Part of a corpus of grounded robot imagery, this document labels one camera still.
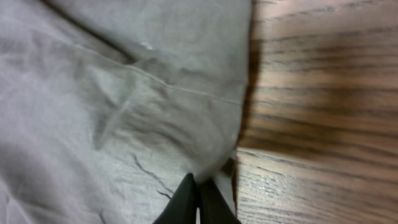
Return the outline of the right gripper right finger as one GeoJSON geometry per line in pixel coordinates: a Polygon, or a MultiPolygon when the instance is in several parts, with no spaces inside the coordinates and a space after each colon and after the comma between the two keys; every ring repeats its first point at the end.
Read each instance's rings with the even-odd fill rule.
{"type": "Polygon", "coordinates": [[[198,187],[201,224],[241,224],[212,179],[198,187]]]}

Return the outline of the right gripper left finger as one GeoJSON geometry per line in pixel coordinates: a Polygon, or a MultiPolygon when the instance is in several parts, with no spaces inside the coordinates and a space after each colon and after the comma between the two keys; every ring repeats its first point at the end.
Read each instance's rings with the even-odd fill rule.
{"type": "Polygon", "coordinates": [[[154,224],[196,224],[197,189],[193,174],[187,174],[154,224]]]}

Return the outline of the grey shorts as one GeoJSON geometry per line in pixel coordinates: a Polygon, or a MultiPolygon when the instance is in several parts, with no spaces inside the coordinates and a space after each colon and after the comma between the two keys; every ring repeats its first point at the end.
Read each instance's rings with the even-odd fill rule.
{"type": "Polygon", "coordinates": [[[1,222],[152,223],[232,178],[250,1],[1,2],[1,222]]]}

